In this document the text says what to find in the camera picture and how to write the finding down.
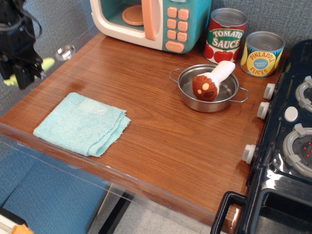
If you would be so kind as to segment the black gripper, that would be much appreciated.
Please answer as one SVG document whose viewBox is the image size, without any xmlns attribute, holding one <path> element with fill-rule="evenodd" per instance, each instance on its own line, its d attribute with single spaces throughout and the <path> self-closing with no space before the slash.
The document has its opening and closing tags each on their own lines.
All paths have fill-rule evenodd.
<svg viewBox="0 0 312 234">
<path fill-rule="evenodd" d="M 0 24 L 0 73 L 4 80 L 14 73 L 21 90 L 43 72 L 42 58 L 34 50 L 36 36 L 30 17 Z"/>
</svg>

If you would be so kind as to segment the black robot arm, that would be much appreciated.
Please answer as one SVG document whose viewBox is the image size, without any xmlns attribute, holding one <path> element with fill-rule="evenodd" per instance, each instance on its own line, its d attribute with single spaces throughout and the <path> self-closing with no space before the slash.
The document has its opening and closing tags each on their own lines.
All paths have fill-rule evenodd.
<svg viewBox="0 0 312 234">
<path fill-rule="evenodd" d="M 24 0 L 0 2 L 0 74 L 5 81 L 14 75 L 20 89 L 27 88 L 44 73 L 43 59 L 34 49 L 42 27 L 23 8 L 24 3 Z"/>
</svg>

